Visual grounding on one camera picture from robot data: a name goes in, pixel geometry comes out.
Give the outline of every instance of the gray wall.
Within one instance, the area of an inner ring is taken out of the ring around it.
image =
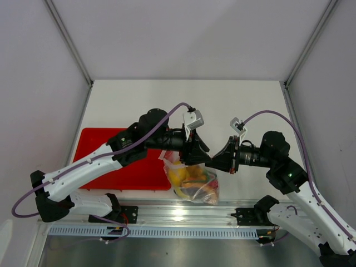
[[[291,85],[320,191],[356,227],[356,1],[343,0]]]
[[[329,0],[55,0],[94,80],[285,80]]]
[[[0,2],[0,225],[14,222],[1,266],[23,266],[36,219],[15,219],[29,174],[60,168],[87,95],[79,70],[41,0]],[[19,212],[35,212],[34,197]]]

